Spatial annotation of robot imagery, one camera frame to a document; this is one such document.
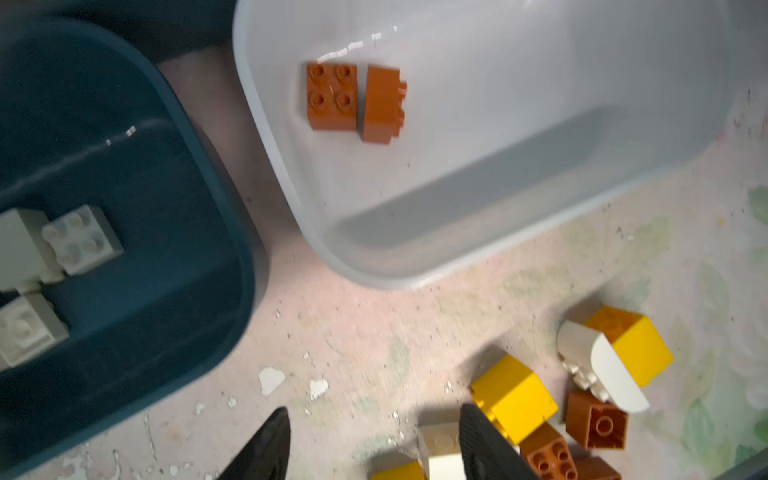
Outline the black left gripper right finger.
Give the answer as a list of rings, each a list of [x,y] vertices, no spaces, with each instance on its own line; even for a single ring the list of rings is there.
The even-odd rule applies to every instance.
[[[463,404],[459,445],[468,480],[538,480],[539,477],[474,404]]]

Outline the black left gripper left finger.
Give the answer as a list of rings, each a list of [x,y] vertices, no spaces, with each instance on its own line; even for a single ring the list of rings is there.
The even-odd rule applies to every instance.
[[[286,407],[277,408],[246,443],[219,480],[285,480],[291,446],[291,425]]]

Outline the small white lego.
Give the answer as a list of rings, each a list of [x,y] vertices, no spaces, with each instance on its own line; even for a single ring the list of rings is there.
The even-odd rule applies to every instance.
[[[84,275],[124,253],[104,211],[94,205],[82,205],[44,225],[41,235],[69,276]]]

